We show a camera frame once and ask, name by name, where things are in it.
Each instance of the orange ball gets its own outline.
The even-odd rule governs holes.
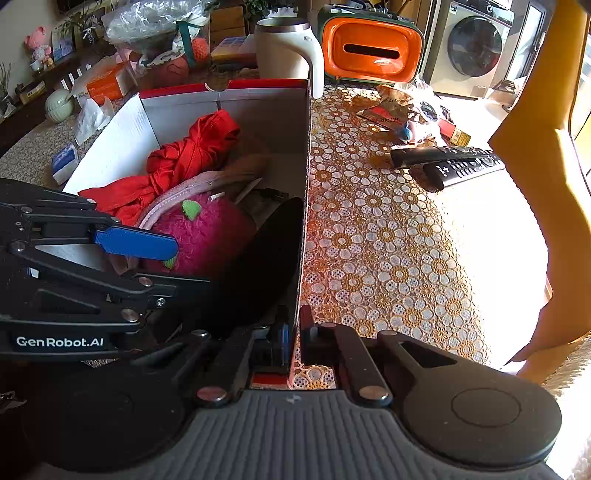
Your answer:
[[[207,40],[201,37],[195,37],[191,40],[191,45],[193,46],[193,55],[195,56],[196,63],[207,60],[209,57],[209,44]]]

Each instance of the pink stuffed toy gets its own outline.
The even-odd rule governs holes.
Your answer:
[[[45,63],[48,59],[51,59],[51,47],[48,45],[48,38],[44,27],[37,27],[31,35],[27,35],[25,37],[25,45],[33,51],[31,55],[33,61],[39,60]]]
[[[178,255],[169,262],[143,260],[146,270],[216,278],[252,240],[254,220],[226,197],[208,202],[209,195],[194,195],[158,219],[152,231],[175,237]]]

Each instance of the washing machine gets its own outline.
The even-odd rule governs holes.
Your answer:
[[[438,93],[486,95],[513,24],[491,0],[442,0],[424,78]]]

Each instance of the remote control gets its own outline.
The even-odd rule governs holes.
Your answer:
[[[465,160],[467,158],[484,158],[491,155],[491,150],[476,147],[415,147],[393,148],[390,157],[394,168],[408,168],[425,163],[443,160]]]
[[[505,164],[494,153],[484,158],[465,161],[439,161],[423,165],[425,175],[437,190],[461,181],[479,177],[491,171],[502,170]]]

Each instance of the orange basketball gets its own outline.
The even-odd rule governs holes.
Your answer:
[[[154,68],[150,73],[155,88],[174,87],[182,85],[189,76],[189,64],[183,55]]]

